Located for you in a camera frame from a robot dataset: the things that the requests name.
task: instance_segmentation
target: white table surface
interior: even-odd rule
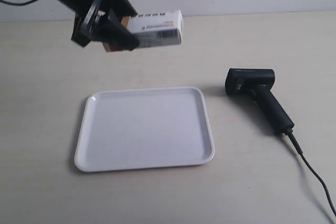
[[[183,45],[114,54],[83,50],[71,33],[72,22],[0,24],[1,223],[330,223],[324,191],[292,146],[223,86],[230,67],[275,70],[273,93],[336,201],[336,12],[186,18]],[[204,92],[210,163],[76,170],[90,94],[172,86]]]

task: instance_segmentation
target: black barcode scanner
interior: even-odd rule
[[[231,68],[225,81],[225,91],[227,95],[249,95],[266,116],[274,133],[288,134],[292,132],[294,123],[271,92],[274,82],[272,69]]]

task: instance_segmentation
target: barcode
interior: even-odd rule
[[[174,30],[166,30],[166,31],[158,31],[156,36],[158,39],[169,39],[169,38],[176,38],[179,36],[177,29]]]

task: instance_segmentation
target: black cable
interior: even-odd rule
[[[39,0],[30,0],[24,3],[13,3],[13,2],[5,1],[5,0],[0,0],[0,3],[6,4],[6,5],[12,5],[12,6],[25,6],[25,5],[30,5],[36,1],[39,1]]]
[[[303,162],[306,164],[306,166],[309,168],[309,170],[314,174],[314,176],[318,179],[318,181],[322,184],[323,189],[325,191],[325,195],[326,195],[326,197],[328,199],[329,206],[330,206],[332,212],[334,213],[334,215],[336,216],[336,210],[335,210],[335,207],[334,207],[334,205],[332,203],[332,200],[331,200],[331,197],[330,197],[327,185],[325,184],[325,182],[323,181],[323,179],[317,174],[317,172],[315,172],[315,170],[310,166],[310,164],[308,163],[308,161],[304,157],[303,152],[302,152],[302,150],[301,150],[298,142],[296,141],[293,133],[289,132],[287,135],[288,135],[289,139],[291,140],[291,142],[294,144],[295,148],[298,150],[298,153],[301,156]]]

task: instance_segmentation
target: plastic tray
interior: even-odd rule
[[[202,165],[214,153],[199,89],[107,91],[87,101],[75,164],[83,172]]]

